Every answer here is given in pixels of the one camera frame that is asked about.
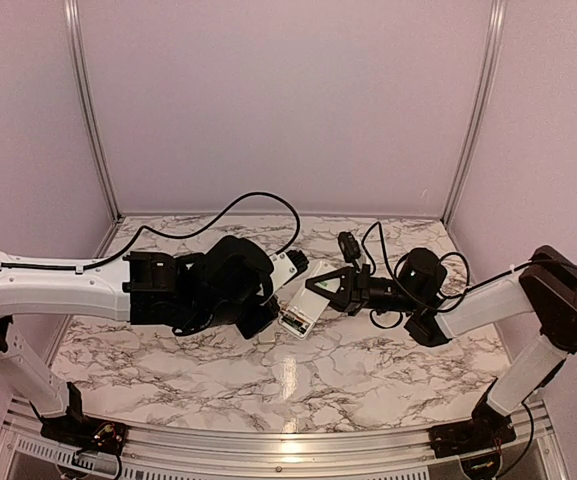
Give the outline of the black AAA battery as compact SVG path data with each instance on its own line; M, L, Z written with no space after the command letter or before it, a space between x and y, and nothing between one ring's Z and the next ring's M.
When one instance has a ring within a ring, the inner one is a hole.
M292 316L287 316L285 318L285 323L300 335L305 335L310 325L309 322L304 321L299 317L292 317Z

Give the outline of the white remote control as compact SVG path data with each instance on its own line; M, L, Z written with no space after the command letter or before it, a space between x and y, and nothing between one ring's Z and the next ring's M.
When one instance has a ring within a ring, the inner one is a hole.
M330 271L335 270L334 266L325 260L319 260L316 262L309 270L305 273L306 280L310 277L321 275ZM282 309L282 313L279 317L278 323L281 327L287 330L291 335L297 337L298 339L305 339L312 331L314 325L319 320L324 310L328 306L328 301L323 297L310 292L305 287L304 283L297 290L295 295L292 297L290 302ZM285 311L291 311L295 315L298 315L304 321L310 323L309 329L305 335L300 335L295 332L289 325L282 321L282 316Z

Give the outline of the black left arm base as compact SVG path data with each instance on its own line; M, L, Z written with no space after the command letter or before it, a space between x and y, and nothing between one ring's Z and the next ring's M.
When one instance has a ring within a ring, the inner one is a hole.
M63 414L46 417L34 409L42 424L41 435L82 451L120 456L126 441L127 425L85 414L79 389L72 382L67 382L66 387L68 404Z

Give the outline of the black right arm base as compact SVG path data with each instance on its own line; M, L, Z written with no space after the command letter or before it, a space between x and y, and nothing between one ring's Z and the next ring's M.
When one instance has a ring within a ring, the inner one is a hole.
M479 399L469 420L441 424L428 430L430 445L437 458L500 447L516 440L511 416L502 416L488 404L492 387Z

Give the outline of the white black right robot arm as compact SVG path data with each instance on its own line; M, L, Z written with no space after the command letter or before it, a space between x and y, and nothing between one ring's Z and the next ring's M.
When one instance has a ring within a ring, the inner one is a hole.
M507 318L535 314L538 333L486 390L464 425L464 440L483 448L520 403L577 353L577 266L544 245L526 263L456 298L441 295L446 278L447 269L435 253L415 248L389 278L372 276L369 266L344 267L308 278L305 287L350 316L362 309L404 315L409 336L429 348Z

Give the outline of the white battery cover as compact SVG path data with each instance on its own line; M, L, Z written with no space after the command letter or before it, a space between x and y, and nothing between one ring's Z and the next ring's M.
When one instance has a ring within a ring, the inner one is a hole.
M276 334L274 331L262 332L258 336L258 341L260 344L274 344L276 342Z

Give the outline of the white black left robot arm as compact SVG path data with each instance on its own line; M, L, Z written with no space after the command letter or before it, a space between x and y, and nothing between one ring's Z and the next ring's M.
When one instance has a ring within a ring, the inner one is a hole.
M171 256L130 252L92 264L22 259L0 251L0 374L54 420L74 445L93 438L73 388L51 373L23 340L20 315L80 315L132 326L168 326L177 336L234 325L249 339L277 317L276 293L295 268L285 253L268 255L234 236L208 252Z

